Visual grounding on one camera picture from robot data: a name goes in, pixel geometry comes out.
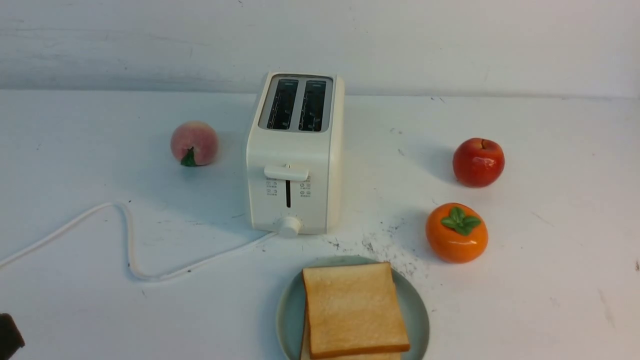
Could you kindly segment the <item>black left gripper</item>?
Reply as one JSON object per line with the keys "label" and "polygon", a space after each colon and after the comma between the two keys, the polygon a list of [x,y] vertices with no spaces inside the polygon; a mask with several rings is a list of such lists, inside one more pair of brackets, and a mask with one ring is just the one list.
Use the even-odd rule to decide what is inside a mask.
{"label": "black left gripper", "polygon": [[26,345],[18,326],[9,313],[0,314],[0,359],[9,360]]}

